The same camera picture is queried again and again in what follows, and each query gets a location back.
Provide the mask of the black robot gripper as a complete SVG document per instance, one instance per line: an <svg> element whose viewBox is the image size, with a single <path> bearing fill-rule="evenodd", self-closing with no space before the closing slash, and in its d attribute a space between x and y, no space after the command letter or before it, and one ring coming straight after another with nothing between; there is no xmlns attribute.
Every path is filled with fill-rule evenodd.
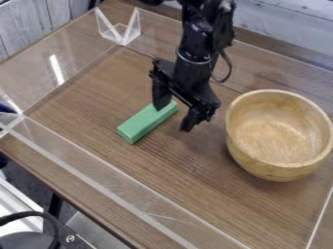
<svg viewBox="0 0 333 249"><path fill-rule="evenodd" d="M219 100L210 87L216 56L189 60L180 53L175 61L155 57L149 77L152 79L152 103L157 111L175 96L188 112L180 123L180 131L188 132L202 121L210 121L219 107Z"/></svg>

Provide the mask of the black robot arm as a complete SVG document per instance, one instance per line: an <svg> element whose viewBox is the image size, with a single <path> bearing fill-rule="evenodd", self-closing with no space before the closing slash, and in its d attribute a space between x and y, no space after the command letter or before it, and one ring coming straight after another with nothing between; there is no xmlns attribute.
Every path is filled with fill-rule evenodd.
<svg viewBox="0 0 333 249"><path fill-rule="evenodd" d="M140 0L159 6L172 0ZM160 111L175 96L188 107L179 129L188 132L210 121L220 102L210 79L223 84L232 65L224 49L235 37L232 28L235 0L175 0L181 6L181 36L175 61L152 59L152 104Z"/></svg>

